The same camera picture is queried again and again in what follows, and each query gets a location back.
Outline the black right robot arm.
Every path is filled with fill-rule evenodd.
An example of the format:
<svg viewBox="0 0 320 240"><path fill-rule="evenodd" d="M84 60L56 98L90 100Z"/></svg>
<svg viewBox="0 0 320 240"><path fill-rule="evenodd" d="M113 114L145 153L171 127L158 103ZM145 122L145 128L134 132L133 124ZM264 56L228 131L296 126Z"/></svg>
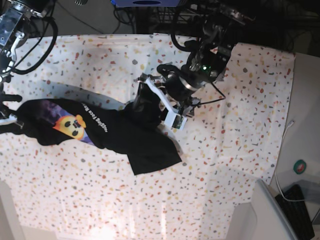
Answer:
<svg viewBox="0 0 320 240"><path fill-rule="evenodd" d="M4 84L11 82L11 73L27 75L36 70L49 56L58 37L58 26L52 17L55 0L11 0L8 7L0 15L0 125L15 124L22 128L23 122L11 113L4 102L21 102L20 95L6 94ZM43 56L30 68L18 69L18 65L36 48L33 46L20 60L17 49L29 38L31 18L37 18L51 26L52 40Z"/></svg>

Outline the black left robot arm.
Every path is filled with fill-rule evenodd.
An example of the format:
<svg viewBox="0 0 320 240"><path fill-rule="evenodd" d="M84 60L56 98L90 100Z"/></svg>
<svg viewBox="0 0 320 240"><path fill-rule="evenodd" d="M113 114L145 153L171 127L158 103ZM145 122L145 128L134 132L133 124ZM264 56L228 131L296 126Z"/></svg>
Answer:
<svg viewBox="0 0 320 240"><path fill-rule="evenodd" d="M181 67L171 63L160 64L157 76L143 73L137 78L138 91L134 101L126 106L130 116L143 126L155 128L160 123L182 129L195 108L217 103L226 96L215 87L217 99L201 101L193 95L205 87L222 81L227 63L237 44L232 36L232 27L245 26L253 21L243 6L233 0L212 0L198 3L192 22L197 31L195 40L178 43L176 30L178 19L191 5L179 6L173 12L170 31L172 44L180 51L189 53Z"/></svg>

